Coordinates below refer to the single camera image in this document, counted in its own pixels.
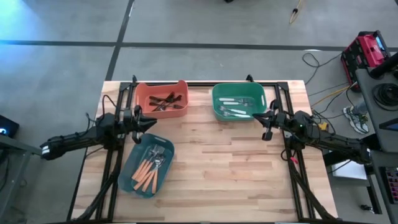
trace black metal frame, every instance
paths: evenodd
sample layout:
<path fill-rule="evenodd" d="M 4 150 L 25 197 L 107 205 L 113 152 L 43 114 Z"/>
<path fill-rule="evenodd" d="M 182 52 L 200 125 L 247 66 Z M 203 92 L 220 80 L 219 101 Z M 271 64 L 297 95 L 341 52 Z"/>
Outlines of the black metal frame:
<path fill-rule="evenodd" d="M 254 80 L 253 80 L 251 75 L 248 75 L 246 80 L 249 81 L 249 82 L 254 82 Z M 173 83 L 174 82 L 149 82 L 147 84 L 148 85 L 166 85 L 166 84 L 173 84 Z M 225 82 L 187 82 L 187 83 L 188 83 L 188 86 L 215 86 L 216 84 L 225 83 Z M 276 99 L 278 101 L 280 101 L 280 102 L 282 102 L 282 96 L 281 96 L 280 92 L 283 91 L 283 93 L 285 95 L 286 103 L 287 103 L 287 111 L 289 112 L 289 114 L 293 114 L 294 113 L 293 106 L 292 106 L 292 101 L 290 99 L 289 85 L 288 85 L 287 82 L 258 82 L 258 84 L 260 84 L 262 86 L 273 87 L 274 90 L 275 90 Z M 121 106 L 121 103 L 122 103 L 122 100 L 123 100 L 124 90 L 126 88 L 128 88 L 129 86 L 132 86 L 132 83 L 130 83 L 130 82 L 122 82 L 120 84 L 118 101 L 117 101 L 117 105 L 116 105 L 118 107 L 116 108 L 116 111 L 115 111 L 116 115 L 118 115 L 120 113 L 120 106 Z M 126 107 L 131 105 L 132 93 L 133 93 L 133 91 L 131 91 L 131 94 L 129 94 L 128 97 L 127 97 Z M 283 111 L 283 105 L 282 104 L 280 104 L 280 110 Z M 287 146 L 287 139 L 288 139 L 287 137 L 288 137 L 288 133 L 284 133 L 285 146 Z M 122 147 L 121 149 L 118 150 L 118 155 L 117 155 L 117 158 L 116 158 L 115 169 L 117 169 L 119 172 L 120 172 L 122 158 L 123 158 L 123 150 L 124 150 L 124 147 Z M 287 149 L 286 151 L 287 151 L 287 156 L 291 157 L 292 156 L 291 150 Z M 109 179 L 109 172 L 110 172 L 113 152 L 114 151 L 110 151 L 109 150 L 107 155 L 106 155 L 105 167 L 104 167 L 101 187 L 103 187 L 104 184 L 106 183 L 106 181 Z M 305 163 L 304 163 L 303 154 L 302 154 L 301 151 L 297 151 L 297 160 L 298 160 L 298 164 L 299 164 L 299 167 L 300 167 L 300 175 L 302 176 L 303 181 L 305 182 L 305 184 L 308 185 L 307 172 L 305 170 Z M 83 172 L 83 166 L 84 166 L 84 161 L 83 161 L 83 163 L 81 165 L 80 174 L 79 174 L 79 180 L 78 180 L 78 183 L 77 183 L 76 188 L 75 188 L 75 193 L 73 194 L 70 210 L 69 210 L 69 213 L 68 213 L 68 216 L 67 216 L 67 221 L 63 222 L 63 223 L 111 223 L 111 222 L 113 222 L 114 207 L 115 207 L 115 204 L 116 204 L 116 195 L 117 195 L 117 190 L 118 190 L 117 181 L 113 182 L 107 218 L 102 218 L 102 216 L 103 216 L 104 198 L 101 198 L 101 201 L 99 203 L 99 206 L 98 206 L 96 214 L 95 214 L 95 219 L 93 219 L 93 220 L 82 220 L 82 221 L 71 220 L 72 211 L 73 211 L 73 207 L 74 207 L 74 204 L 75 204 L 76 195 L 77 195 L 77 191 L 78 191 L 78 186 L 80 184 L 81 173 Z M 303 215 L 303 210 L 302 210 L 301 201 L 300 201 L 299 188 L 297 187 L 297 182 L 295 181 L 295 179 L 291 175 L 292 169 L 295 169 L 295 167 L 294 167 L 294 165 L 292 163 L 289 163 L 289 162 L 288 162 L 288 166 L 289 166 L 289 171 L 290 171 L 290 180 L 291 180 L 291 183 L 292 183 L 292 193 L 293 193 L 293 196 L 294 196 L 297 218 L 298 218 L 298 220 L 302 220 L 304 218 L 304 215 Z M 314 219 L 315 218 L 315 212 L 314 212 L 313 206 L 311 205 L 311 203 L 310 203 L 309 199 L 307 198 L 307 196 L 305 196 L 305 199 L 306 199 L 306 203 L 307 203 L 309 219 Z"/>

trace green bin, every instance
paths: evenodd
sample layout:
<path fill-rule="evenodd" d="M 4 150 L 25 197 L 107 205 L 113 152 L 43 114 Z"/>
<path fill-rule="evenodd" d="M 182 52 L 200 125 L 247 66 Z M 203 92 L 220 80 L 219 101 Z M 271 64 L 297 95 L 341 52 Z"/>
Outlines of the green bin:
<path fill-rule="evenodd" d="M 264 88 L 258 83 L 220 83 L 214 86 L 212 95 L 218 121 L 251 121 L 252 114 L 263 113 L 267 109 Z M 246 112 L 246 115 L 241 116 L 242 113 L 230 109 Z"/>

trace wooden table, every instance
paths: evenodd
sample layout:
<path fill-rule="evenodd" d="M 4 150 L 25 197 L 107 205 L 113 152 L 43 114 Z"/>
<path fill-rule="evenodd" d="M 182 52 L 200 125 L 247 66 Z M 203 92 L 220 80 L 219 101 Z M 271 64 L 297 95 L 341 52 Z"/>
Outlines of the wooden table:
<path fill-rule="evenodd" d="M 294 111 L 311 113 L 304 82 L 287 82 Z M 116 101 L 119 84 L 105 82 L 101 94 Z M 174 143 L 172 167 L 154 198 L 138 198 L 118 190 L 114 222 L 297 221 L 289 170 L 280 158 L 284 149 L 282 132 L 274 130 L 272 140 L 265 142 L 261 140 L 262 126 L 257 121 L 218 122 L 213 115 L 211 89 L 190 87 L 188 114 L 160 119 L 149 130 Z M 264 90 L 269 105 L 275 92 L 268 87 Z M 99 103 L 97 116 L 101 110 Z M 114 112 L 109 101 L 105 112 Z M 123 161 L 133 146 L 128 136 Z M 321 152 L 306 147 L 303 155 L 311 190 L 328 212 L 337 217 Z M 105 157 L 106 151 L 102 150 L 86 159 L 72 218 L 78 217 L 98 193 Z M 305 210 L 302 192 L 300 198 Z"/>

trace electronics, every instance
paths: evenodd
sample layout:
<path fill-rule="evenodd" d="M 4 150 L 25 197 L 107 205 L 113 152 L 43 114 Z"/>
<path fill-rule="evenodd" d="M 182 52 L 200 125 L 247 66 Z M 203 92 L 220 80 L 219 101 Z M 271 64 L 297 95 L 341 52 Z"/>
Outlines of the electronics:
<path fill-rule="evenodd" d="M 19 124 L 0 115 L 0 134 L 13 138 L 17 133 Z"/>
<path fill-rule="evenodd" d="M 398 118 L 379 124 L 380 129 L 398 131 Z"/>
<path fill-rule="evenodd" d="M 362 31 L 357 38 L 341 53 L 341 62 L 349 84 L 356 82 L 355 71 L 359 68 L 376 68 L 391 55 L 380 34 L 380 31 Z M 359 85 L 351 88 L 360 92 Z"/>
<path fill-rule="evenodd" d="M 389 192 L 390 203 L 398 204 L 398 167 L 381 167 L 387 193 Z"/>

